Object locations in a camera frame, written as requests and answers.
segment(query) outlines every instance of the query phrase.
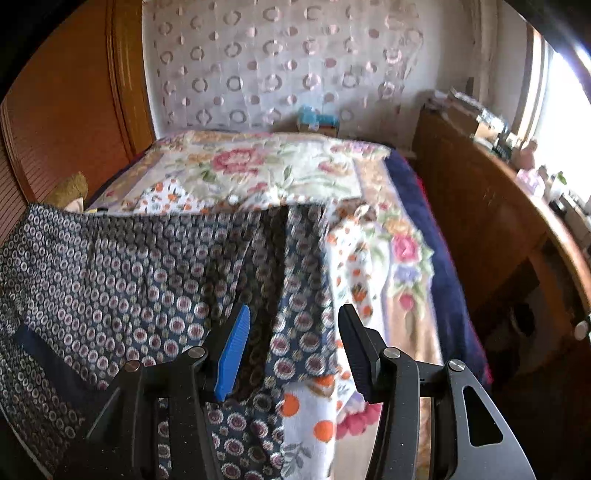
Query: wooden wardrobe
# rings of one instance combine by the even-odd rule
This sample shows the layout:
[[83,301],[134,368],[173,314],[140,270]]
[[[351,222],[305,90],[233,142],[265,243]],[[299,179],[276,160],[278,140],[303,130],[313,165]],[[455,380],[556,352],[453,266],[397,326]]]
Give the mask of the wooden wardrobe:
[[87,0],[39,46],[0,106],[0,242],[28,202],[81,171],[92,195],[154,140],[141,0]]

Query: floral quilt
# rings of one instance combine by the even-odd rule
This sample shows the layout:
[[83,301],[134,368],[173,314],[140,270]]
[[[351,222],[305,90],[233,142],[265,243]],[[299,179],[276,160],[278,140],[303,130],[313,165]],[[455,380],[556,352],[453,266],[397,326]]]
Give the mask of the floral quilt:
[[[157,215],[329,204],[327,254],[335,311],[352,303],[364,325],[378,330],[387,344],[418,361],[440,364],[430,297],[432,251],[390,182],[383,162],[389,154],[381,145],[316,134],[187,131],[157,141],[91,207]],[[283,348],[285,339],[276,337],[275,348]],[[353,395],[338,332],[335,341],[341,347],[338,376],[284,388],[283,477],[328,478],[337,424],[348,413],[359,413],[359,405],[365,409],[363,399]],[[429,463],[429,415],[427,402],[422,403],[418,465],[423,474]],[[373,447],[366,444],[360,447]]]

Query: metal screw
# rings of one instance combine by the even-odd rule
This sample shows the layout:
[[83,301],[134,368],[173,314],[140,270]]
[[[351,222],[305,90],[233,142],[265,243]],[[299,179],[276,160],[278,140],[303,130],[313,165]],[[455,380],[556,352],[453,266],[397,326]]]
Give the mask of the metal screw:
[[189,350],[189,356],[195,360],[205,355],[205,348],[202,346],[194,346]]
[[449,361],[449,368],[451,368],[454,372],[463,372],[466,368],[466,365],[461,360],[450,360]]
[[387,358],[400,358],[400,350],[394,348],[393,346],[386,347],[384,349],[384,356]]
[[137,372],[139,369],[139,362],[137,360],[130,360],[129,362],[125,363],[123,368],[125,368],[125,371],[129,373]]
[[581,341],[589,334],[589,322],[587,320],[582,320],[581,322],[577,323],[576,327],[574,328],[574,337]]

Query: dark patterned fabric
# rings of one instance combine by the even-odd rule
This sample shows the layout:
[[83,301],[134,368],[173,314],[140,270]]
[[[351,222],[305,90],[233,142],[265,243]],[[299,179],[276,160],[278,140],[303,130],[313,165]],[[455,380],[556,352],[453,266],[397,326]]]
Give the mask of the dark patterned fabric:
[[[336,372],[324,229],[323,209],[314,205],[156,217],[31,205],[0,254],[8,420],[49,472],[83,421],[83,407],[46,378],[47,362],[15,341],[19,328],[101,390],[127,360],[150,366],[202,344],[241,301],[251,309],[251,332],[233,397],[210,409],[212,437],[225,477],[278,477],[281,386]],[[174,466],[161,406],[158,451],[167,477]]]

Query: patterned blanket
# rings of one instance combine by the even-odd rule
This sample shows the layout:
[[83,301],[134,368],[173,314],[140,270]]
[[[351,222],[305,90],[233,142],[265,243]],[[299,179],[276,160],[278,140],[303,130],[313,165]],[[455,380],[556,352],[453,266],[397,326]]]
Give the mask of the patterned blanket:
[[[381,145],[313,134],[187,131],[156,142],[93,207],[159,215],[332,205],[326,251],[335,309],[353,303],[386,343],[417,360],[441,363],[430,294],[432,252],[389,180],[389,154]],[[336,338],[339,346],[338,332]],[[282,337],[277,340],[281,345]],[[365,408],[362,397],[351,396],[354,384],[343,356],[338,349],[339,375],[284,387],[290,406],[284,411],[291,415],[283,418],[283,476],[329,476],[334,424]],[[425,473],[430,408],[421,405],[419,466]],[[364,440],[358,448],[372,445]]]
[[[31,205],[0,254],[10,424],[52,473],[85,403],[125,361],[154,365],[200,345],[240,301],[251,332],[234,400],[209,413],[213,443],[226,477],[278,477],[282,387],[337,373],[326,226],[313,205],[127,218]],[[165,419],[158,432],[166,478]]]

